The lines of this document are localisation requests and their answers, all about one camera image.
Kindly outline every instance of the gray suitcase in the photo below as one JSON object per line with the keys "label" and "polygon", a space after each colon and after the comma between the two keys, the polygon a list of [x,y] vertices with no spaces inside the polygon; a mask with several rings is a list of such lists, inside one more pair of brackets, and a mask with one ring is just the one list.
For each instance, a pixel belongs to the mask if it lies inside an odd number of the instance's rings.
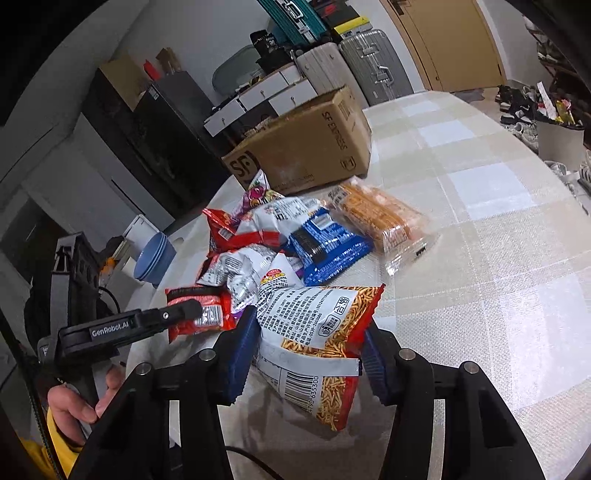
{"label": "gray suitcase", "polygon": [[361,108],[369,106],[336,44],[325,43],[312,48],[297,58],[297,64],[318,95],[347,85]]}
{"label": "gray suitcase", "polygon": [[361,32],[343,40],[339,50],[370,105],[413,93],[398,55],[381,30]]}

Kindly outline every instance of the table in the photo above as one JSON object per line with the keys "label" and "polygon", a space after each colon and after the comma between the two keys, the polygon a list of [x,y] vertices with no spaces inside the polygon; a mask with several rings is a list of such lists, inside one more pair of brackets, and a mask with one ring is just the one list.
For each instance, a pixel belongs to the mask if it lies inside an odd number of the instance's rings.
{"label": "table", "polygon": [[[367,109],[372,158],[367,181],[428,214],[441,236],[414,264],[388,277],[378,255],[333,284],[387,284],[375,314],[402,346],[431,362],[473,360],[487,373],[530,441],[548,480],[563,479],[591,442],[591,223],[552,172],[519,140],[458,98],[423,92]],[[212,200],[231,209],[231,178]],[[163,289],[194,281],[208,240],[193,226]],[[183,362],[212,336],[166,334],[135,344],[141,361]],[[275,395],[254,370],[231,407],[220,407],[228,445],[244,447],[286,480],[377,478],[395,407],[383,407],[362,377],[347,428],[332,433]],[[430,478],[439,478],[443,402],[436,402]],[[178,439],[178,410],[171,409]],[[264,478],[230,454],[235,478]]]}

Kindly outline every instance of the suitcase handle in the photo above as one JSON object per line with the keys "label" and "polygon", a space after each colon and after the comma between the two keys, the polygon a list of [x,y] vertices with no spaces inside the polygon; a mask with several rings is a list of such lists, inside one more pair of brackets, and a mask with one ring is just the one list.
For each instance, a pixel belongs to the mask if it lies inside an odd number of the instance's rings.
{"label": "suitcase handle", "polygon": [[283,8],[294,20],[304,18],[304,14],[300,10],[300,7],[298,7],[294,2],[287,2],[285,5],[283,5]]}
{"label": "suitcase handle", "polygon": [[390,85],[394,82],[394,78],[392,77],[392,72],[388,67],[384,67],[382,65],[378,65],[378,71],[375,73],[375,84],[378,83],[385,83],[386,85]]}
{"label": "suitcase handle", "polygon": [[357,50],[359,52],[359,57],[362,59],[364,59],[365,57],[369,57],[370,55],[379,53],[379,47],[375,43],[372,43],[367,47],[357,47]]}

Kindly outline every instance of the sf express box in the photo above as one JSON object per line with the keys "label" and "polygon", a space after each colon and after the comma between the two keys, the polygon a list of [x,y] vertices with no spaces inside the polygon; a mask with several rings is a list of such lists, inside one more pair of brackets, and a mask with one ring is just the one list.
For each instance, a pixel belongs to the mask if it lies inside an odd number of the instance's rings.
{"label": "sf express box", "polygon": [[222,160],[244,188],[262,169],[274,190],[289,194],[365,175],[370,154],[369,124],[343,87],[273,119]]}

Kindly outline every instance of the clear plastic wrapper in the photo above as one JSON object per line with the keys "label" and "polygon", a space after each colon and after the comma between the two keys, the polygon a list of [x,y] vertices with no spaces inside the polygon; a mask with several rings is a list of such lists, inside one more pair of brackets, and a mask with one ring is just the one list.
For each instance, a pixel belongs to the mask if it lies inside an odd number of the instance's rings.
{"label": "clear plastic wrapper", "polygon": [[425,215],[358,177],[334,187],[329,197],[335,208],[384,252],[389,275],[419,257],[437,239]]}

